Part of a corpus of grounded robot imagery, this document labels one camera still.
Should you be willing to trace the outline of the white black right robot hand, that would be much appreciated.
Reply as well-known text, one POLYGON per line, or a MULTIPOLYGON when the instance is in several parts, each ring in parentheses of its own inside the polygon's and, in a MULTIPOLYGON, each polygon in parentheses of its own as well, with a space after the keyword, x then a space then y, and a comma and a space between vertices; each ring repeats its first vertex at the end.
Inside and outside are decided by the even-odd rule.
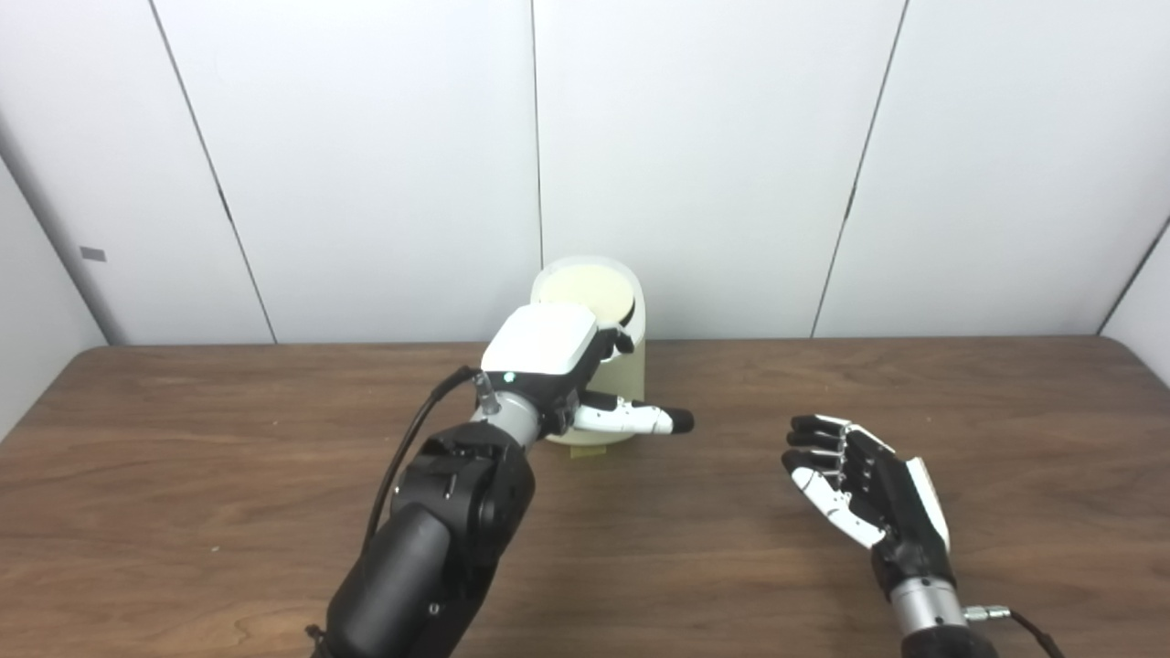
POLYGON ((831 525, 868 550, 886 594, 906 580, 956 587, 950 532, 923 459, 904 459, 844 418, 792 418, 782 455, 794 487, 831 525))

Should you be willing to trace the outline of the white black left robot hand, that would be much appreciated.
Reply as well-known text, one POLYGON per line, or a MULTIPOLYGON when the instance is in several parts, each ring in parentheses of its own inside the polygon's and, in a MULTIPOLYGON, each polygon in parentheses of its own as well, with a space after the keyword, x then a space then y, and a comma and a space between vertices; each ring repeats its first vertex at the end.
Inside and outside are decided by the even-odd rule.
POLYGON ((603 324, 572 302, 531 303, 505 318, 486 347, 473 421, 486 421, 523 450, 569 430, 611 436, 676 436, 695 425, 688 409, 590 390, 603 363, 634 354, 619 324, 603 324))

